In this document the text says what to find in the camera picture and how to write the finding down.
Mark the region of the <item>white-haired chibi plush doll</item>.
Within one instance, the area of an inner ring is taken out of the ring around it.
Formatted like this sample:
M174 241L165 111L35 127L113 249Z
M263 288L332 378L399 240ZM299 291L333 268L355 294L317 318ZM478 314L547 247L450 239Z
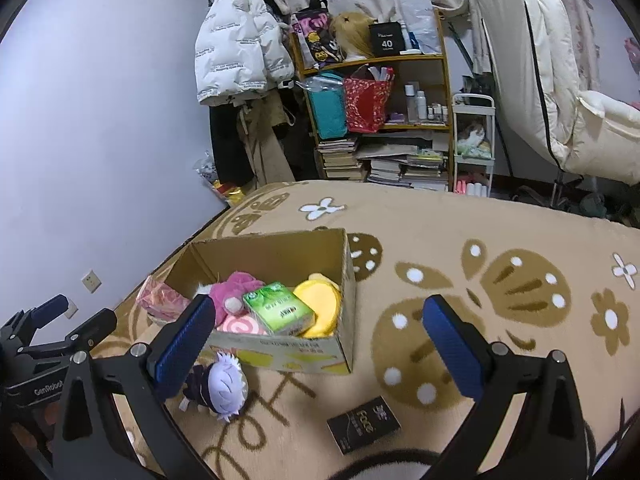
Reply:
M218 352L216 361L207 366L194 365L182 390L179 410L194 404L202 413L231 422L239 416L248 397L248 383L236 356Z

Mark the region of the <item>pink floral tissue pack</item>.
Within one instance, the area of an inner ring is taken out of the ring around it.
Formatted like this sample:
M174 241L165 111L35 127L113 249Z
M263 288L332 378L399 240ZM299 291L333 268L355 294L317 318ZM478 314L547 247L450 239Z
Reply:
M174 322L189 304L189 299L152 275L145 279L134 300L136 307L163 322Z

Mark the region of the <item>pink swirl round plush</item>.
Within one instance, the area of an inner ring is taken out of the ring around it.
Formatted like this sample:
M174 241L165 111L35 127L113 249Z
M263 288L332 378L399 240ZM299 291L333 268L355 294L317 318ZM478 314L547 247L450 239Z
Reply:
M265 335L267 333L260 323L249 314L241 316L228 314L217 330L232 334Z

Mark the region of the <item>pink plush toy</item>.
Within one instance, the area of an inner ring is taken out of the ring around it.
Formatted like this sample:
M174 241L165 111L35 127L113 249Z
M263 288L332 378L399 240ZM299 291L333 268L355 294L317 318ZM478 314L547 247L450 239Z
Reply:
M243 296L254 292L265 283L252 274L235 271L209 289L208 296L212 298L215 308L215 326L222 324L229 316L240 316L246 310Z

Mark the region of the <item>green tissue pack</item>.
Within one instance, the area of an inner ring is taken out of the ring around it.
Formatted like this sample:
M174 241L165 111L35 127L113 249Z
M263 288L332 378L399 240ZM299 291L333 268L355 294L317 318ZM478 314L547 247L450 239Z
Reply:
M244 304L269 335L298 336L314 324L314 311L280 282L243 296Z

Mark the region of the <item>yellow duck plush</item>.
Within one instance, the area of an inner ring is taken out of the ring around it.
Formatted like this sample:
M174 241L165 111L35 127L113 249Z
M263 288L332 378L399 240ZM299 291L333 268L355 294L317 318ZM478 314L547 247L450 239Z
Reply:
M334 281L320 273L313 273L297 285L293 294L314 311L314 324L302 333L304 338L329 337L337 326L342 296Z

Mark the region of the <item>beige brown patterned rug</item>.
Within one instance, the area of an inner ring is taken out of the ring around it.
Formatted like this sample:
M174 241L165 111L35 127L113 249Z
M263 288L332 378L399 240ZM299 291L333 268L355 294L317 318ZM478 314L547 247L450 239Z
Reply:
M192 479L634 479L639 233L519 203L367 183L266 185L186 246L186 298L235 272L259 334L195 318L220 401L168 438L119 398L150 471Z

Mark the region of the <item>open cardboard box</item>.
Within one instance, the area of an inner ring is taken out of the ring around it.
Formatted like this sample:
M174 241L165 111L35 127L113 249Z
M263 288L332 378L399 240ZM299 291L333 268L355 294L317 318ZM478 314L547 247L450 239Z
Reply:
M263 282L243 292L260 334L216 327L208 348L242 363L306 374L352 372L356 283L343 229L252 234L190 244L164 279L188 299L243 271Z

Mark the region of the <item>white utility cart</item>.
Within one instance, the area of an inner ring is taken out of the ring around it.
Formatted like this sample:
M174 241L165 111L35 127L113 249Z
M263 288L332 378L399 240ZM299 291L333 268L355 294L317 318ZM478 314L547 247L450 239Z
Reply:
M454 192L487 198L496 166L496 106L491 96L458 92L451 97Z

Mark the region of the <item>beige hanging coat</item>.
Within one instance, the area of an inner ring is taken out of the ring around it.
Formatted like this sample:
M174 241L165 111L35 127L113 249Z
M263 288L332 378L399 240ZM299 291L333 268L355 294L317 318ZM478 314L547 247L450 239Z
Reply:
M244 144L257 186L294 181L294 174L273 128L289 125L277 90L262 99L244 103L238 118L239 136Z

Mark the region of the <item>stack of books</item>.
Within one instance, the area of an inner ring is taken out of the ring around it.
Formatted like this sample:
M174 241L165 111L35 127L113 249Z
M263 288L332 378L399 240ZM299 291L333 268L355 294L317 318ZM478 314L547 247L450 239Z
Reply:
M367 167L357 158L358 138L331 139L317 146L324 175L328 180L363 181Z

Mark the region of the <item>wooden bookshelf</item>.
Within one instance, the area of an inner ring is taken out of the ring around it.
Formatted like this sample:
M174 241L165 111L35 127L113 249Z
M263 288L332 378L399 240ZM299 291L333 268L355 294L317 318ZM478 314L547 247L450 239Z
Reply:
M400 183L435 179L445 191L452 125L442 18L427 14L420 47L402 21L332 15L314 0L292 16L292 47L322 178Z

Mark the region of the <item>red gift bag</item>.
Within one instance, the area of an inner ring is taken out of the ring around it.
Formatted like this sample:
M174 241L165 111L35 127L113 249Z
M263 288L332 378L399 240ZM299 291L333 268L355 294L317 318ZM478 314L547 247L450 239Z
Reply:
M364 64L344 79L347 129L356 133L376 133L386 121L386 103L394 76L378 76Z

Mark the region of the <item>white puffer jacket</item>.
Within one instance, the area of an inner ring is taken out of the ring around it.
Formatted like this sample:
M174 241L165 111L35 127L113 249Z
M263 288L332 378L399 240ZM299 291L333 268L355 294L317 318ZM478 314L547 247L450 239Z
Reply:
M198 102L241 105L293 80L284 26L265 0L213 0L195 40Z

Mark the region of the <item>teal bag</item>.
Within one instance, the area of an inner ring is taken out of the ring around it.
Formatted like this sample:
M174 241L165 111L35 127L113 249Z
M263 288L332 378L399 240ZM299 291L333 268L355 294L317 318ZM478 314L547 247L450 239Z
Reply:
M331 140L346 136L344 79L337 74L320 74L306 79L304 87L314 112L319 138Z

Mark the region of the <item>black box with 40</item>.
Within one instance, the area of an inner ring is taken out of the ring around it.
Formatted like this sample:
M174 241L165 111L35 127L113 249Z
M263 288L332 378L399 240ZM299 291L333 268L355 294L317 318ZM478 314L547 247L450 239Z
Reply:
M401 24L398 22L370 24L369 32L372 52L376 58L400 55L406 48Z

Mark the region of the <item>blonde wig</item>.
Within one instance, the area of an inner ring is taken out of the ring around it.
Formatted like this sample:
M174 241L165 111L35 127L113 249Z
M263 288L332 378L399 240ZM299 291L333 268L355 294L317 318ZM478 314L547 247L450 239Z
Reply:
M334 16L331 32L345 61L372 58L370 26L375 20L361 12L343 12Z

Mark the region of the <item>white wall socket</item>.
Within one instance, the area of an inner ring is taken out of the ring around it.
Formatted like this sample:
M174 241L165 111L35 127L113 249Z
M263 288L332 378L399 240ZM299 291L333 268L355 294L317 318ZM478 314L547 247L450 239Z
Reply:
M90 270L82 279L81 283L85 286L85 289L94 294L98 288L102 285L102 281L98 277L98 274L93 270Z
M78 311L78 307L73 302L73 300L70 300L70 299L67 300L67 309L64 312L64 315L66 316L66 318L72 318L77 311Z

